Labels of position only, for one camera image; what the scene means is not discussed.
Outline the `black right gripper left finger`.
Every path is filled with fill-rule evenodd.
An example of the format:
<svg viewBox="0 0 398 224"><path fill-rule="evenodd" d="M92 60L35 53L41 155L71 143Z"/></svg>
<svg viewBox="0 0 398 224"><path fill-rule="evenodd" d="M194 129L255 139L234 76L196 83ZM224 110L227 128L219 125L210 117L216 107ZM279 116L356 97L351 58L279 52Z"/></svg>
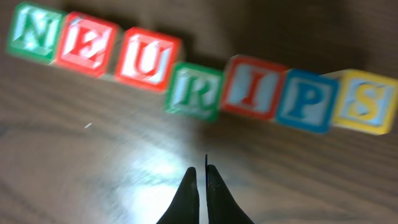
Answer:
<svg viewBox="0 0 398 224"><path fill-rule="evenodd" d="M199 207L197 173L194 167L189 167L171 204L157 224L199 224Z"/></svg>

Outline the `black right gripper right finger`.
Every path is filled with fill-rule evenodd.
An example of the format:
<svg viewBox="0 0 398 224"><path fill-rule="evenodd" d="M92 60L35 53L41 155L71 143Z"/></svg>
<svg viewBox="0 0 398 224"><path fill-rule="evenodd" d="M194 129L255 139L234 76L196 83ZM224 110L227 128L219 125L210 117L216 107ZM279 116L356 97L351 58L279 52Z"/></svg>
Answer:
<svg viewBox="0 0 398 224"><path fill-rule="evenodd" d="M218 169L205 156L206 204L209 224L254 224L236 203Z"/></svg>

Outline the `green R wooden block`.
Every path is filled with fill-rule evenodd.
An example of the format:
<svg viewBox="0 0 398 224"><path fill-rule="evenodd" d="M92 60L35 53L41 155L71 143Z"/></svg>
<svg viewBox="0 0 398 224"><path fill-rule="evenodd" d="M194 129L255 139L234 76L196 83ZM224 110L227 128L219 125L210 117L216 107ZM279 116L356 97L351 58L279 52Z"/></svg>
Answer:
<svg viewBox="0 0 398 224"><path fill-rule="evenodd" d="M221 70L179 62L174 67L165 96L165 111L216 121L223 82Z"/></svg>

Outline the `red I block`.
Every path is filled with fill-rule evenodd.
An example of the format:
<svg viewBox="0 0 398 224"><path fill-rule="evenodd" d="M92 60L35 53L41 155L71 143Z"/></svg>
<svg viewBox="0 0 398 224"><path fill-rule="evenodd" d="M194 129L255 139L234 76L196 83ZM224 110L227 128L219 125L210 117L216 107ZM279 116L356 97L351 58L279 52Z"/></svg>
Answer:
<svg viewBox="0 0 398 224"><path fill-rule="evenodd" d="M274 119L288 69L247 55L231 57L224 70L220 108L251 118Z"/></svg>

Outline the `blue P wooden block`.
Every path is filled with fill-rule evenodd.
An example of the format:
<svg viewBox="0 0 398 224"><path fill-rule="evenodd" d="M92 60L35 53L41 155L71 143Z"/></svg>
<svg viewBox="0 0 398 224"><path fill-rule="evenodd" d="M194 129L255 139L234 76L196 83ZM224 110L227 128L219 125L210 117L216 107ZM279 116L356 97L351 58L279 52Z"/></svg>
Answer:
<svg viewBox="0 0 398 224"><path fill-rule="evenodd" d="M319 74L287 71L275 121L311 133L327 133L340 84Z"/></svg>

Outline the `red U block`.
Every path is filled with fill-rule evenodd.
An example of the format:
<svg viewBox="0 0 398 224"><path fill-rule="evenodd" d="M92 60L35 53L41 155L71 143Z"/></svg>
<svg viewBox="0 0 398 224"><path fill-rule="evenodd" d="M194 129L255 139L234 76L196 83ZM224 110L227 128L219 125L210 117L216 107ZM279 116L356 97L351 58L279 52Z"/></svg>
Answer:
<svg viewBox="0 0 398 224"><path fill-rule="evenodd" d="M178 37L130 28L124 33L114 78L125 85L163 93L181 47Z"/></svg>

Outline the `yellow S wooden block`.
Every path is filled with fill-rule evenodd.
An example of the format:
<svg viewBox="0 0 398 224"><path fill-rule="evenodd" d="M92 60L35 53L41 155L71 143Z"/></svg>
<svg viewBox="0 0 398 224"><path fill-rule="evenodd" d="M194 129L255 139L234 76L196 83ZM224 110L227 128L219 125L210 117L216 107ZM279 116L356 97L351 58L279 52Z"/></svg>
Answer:
<svg viewBox="0 0 398 224"><path fill-rule="evenodd" d="M357 69L324 74L340 84L332 116L334 126L383 135L391 129L397 109L397 80Z"/></svg>

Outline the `red E wooden block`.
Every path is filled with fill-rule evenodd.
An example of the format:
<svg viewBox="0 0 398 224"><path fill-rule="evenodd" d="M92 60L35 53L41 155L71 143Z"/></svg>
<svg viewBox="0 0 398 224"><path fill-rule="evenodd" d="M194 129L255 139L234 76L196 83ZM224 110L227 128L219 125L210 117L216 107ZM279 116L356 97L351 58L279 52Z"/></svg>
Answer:
<svg viewBox="0 0 398 224"><path fill-rule="evenodd" d="M119 27L113 22L76 11L67 14L55 64L89 77L103 76L118 32Z"/></svg>

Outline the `green N wooden block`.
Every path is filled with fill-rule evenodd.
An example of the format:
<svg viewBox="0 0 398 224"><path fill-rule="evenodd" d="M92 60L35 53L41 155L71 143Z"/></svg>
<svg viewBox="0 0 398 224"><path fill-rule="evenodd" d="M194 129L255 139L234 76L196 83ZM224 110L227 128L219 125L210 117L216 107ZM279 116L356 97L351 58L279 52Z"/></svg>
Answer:
<svg viewBox="0 0 398 224"><path fill-rule="evenodd" d="M66 12L34 2L18 4L7 38L7 53L46 65L52 64L66 15Z"/></svg>

